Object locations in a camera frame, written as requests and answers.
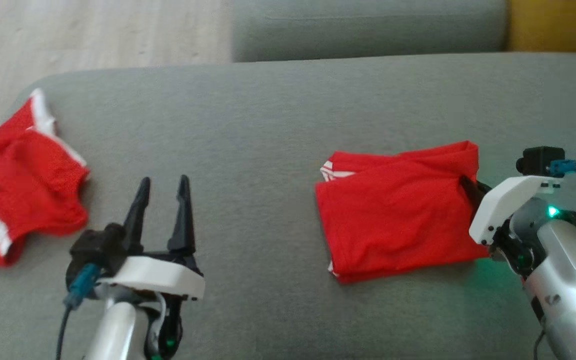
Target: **light wood floor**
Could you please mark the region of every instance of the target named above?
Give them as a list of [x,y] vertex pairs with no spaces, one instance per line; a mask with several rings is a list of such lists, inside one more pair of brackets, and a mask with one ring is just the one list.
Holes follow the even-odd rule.
[[0,0],[0,123],[68,71],[230,61],[230,0]]

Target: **folded red cloth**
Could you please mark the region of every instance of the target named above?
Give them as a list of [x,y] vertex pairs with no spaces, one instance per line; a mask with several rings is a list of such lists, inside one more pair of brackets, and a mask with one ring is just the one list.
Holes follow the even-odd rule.
[[394,156],[335,152],[315,185],[329,270],[352,283],[487,257],[468,234],[474,209],[459,182],[478,168],[470,141]]
[[86,161],[57,137],[40,89],[0,126],[0,267],[19,259],[26,235],[66,235],[88,219],[79,199]]

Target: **green light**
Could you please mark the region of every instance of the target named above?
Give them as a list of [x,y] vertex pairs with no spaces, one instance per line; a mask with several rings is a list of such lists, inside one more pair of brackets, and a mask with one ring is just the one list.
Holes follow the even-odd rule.
[[560,213],[560,210],[558,210],[557,207],[554,207],[554,206],[549,206],[549,207],[548,207],[548,216],[549,216],[549,217],[554,218],[555,215],[557,215],[557,214],[559,214],[559,213]]

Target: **cable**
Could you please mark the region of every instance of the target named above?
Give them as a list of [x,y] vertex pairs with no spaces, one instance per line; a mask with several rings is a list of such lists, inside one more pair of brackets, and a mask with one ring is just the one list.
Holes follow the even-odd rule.
[[542,330],[539,337],[537,337],[537,341],[534,342],[534,348],[532,348],[532,360],[537,360],[537,348],[539,347],[539,343],[542,342],[544,335],[546,335],[546,333]]
[[68,317],[71,315],[72,310],[73,306],[67,305],[66,311],[63,312],[63,317],[61,318],[61,326],[59,327],[59,337],[57,338],[57,356],[55,356],[55,360],[61,360],[62,358],[62,345],[64,344],[66,324],[68,324]]

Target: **red garment with white stripe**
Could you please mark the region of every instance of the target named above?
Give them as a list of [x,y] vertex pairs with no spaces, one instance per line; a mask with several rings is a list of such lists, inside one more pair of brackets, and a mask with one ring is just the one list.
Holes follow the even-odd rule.
[[86,224],[79,189],[88,175],[36,89],[0,126],[0,267],[19,258],[28,233],[66,235]]
[[474,209],[459,182],[478,168],[469,141],[394,156],[335,152],[315,185],[329,271],[352,283],[487,257],[468,233]]

